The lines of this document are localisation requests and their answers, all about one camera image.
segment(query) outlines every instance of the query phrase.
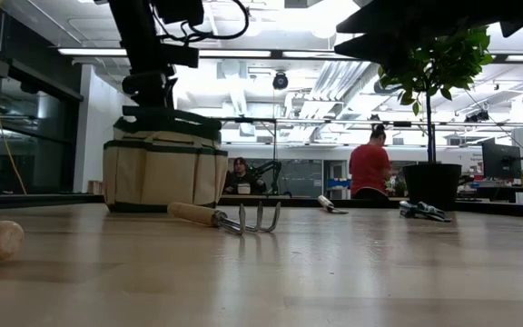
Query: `ceiling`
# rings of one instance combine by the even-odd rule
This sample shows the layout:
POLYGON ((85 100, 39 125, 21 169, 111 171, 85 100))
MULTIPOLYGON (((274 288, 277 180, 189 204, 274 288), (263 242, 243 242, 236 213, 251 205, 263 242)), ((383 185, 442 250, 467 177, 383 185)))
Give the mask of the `ceiling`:
MULTIPOLYGON (((205 23, 200 26, 201 30, 215 30, 220 35, 227 35, 242 28, 242 13, 231 1, 203 2, 205 23)), ((290 0, 244 0, 243 3, 252 10, 251 27, 246 35, 236 40, 207 41, 195 46, 331 50, 335 44, 348 38, 347 35, 333 33, 335 23, 367 2, 322 0, 310 8, 294 9, 290 8, 294 3, 290 0)), ((4 1, 3 7, 57 46, 119 47, 120 36, 108 5, 95 5, 90 0, 14 0, 4 1)), ((167 25, 167 28, 173 34, 181 34, 178 25, 167 25)), ((523 52, 523 29, 507 39, 502 37, 498 25, 491 26, 488 32, 491 35, 490 51, 523 52)), ((130 68, 128 60, 123 58, 78 60, 94 64, 96 73, 117 87, 130 68)), ((277 114, 286 118, 321 118, 321 115, 334 114, 338 119, 365 119, 370 114, 383 114, 389 120, 399 116, 418 119, 412 114, 409 118, 405 116, 410 113, 410 107, 398 104, 396 96, 375 94, 373 85, 376 78, 370 74, 373 67, 369 68, 368 63, 355 64, 352 71, 349 70, 349 63, 324 61, 241 60, 239 64, 246 73, 237 81, 223 74, 220 60, 201 60, 199 69, 178 67, 179 83, 174 90, 177 108, 195 112, 217 108, 219 112, 208 110, 207 113, 224 115, 232 113, 221 110, 227 109, 228 105, 239 113, 238 107, 245 104, 249 110, 246 115, 265 113, 266 116, 277 114), (265 68, 267 72, 250 74, 251 71, 259 71, 259 68, 265 68), (290 83, 283 91, 275 91, 271 86, 276 71, 285 71, 288 75, 290 83), (309 102, 304 107, 303 101, 316 97, 319 88, 322 96, 332 96, 322 99, 328 100, 322 104, 314 102, 310 105, 309 102), (273 105, 267 110, 264 104, 273 105)), ((452 102, 436 95, 431 102, 434 111, 443 113, 441 117, 447 121, 462 121, 465 113, 474 109, 476 102, 488 107, 493 117, 506 120, 505 113, 511 110, 512 102, 522 95, 523 64, 491 64, 475 78, 470 94, 455 93, 452 102)))

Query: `person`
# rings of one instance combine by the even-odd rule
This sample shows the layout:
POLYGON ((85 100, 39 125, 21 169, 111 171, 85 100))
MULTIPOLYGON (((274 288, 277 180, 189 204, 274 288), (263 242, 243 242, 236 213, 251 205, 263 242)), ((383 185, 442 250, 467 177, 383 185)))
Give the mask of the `person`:
POLYGON ((389 156, 383 146, 387 140, 385 127, 377 125, 367 144, 361 145, 350 155, 353 199, 388 200, 385 181, 390 178, 389 156))
POLYGON ((239 157, 233 160, 233 172, 227 173, 223 193, 237 194, 238 186, 247 183, 250 186, 251 194, 262 194, 267 187, 262 179, 256 179, 247 172, 245 159, 239 157))

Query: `monitor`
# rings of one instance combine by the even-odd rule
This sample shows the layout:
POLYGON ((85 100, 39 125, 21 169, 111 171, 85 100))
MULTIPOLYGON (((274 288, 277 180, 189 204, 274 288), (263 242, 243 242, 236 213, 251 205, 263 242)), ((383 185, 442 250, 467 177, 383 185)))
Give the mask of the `monitor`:
POLYGON ((482 143, 483 176, 492 178, 522 177, 522 165, 517 146, 482 143))

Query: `dark hair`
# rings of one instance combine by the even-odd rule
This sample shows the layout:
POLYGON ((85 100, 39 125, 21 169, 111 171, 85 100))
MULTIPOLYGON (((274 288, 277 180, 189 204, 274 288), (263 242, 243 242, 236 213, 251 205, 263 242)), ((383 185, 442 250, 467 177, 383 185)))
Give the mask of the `dark hair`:
POLYGON ((372 126, 372 133, 370 134, 370 139, 379 138, 382 135, 382 138, 387 139, 387 134, 385 133, 385 126, 382 124, 372 126))
POLYGON ((247 163, 245 162, 245 159, 243 159, 242 157, 235 158, 235 160, 233 160, 233 167, 235 167, 236 164, 243 164, 247 167, 247 163))

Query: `table surface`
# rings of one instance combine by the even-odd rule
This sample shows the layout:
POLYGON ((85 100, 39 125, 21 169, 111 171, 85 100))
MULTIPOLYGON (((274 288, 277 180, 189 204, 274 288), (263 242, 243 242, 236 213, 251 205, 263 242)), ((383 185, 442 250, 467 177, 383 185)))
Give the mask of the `table surface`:
POLYGON ((243 237, 101 204, 0 219, 25 229, 0 326, 523 326, 523 218, 282 208, 243 237))

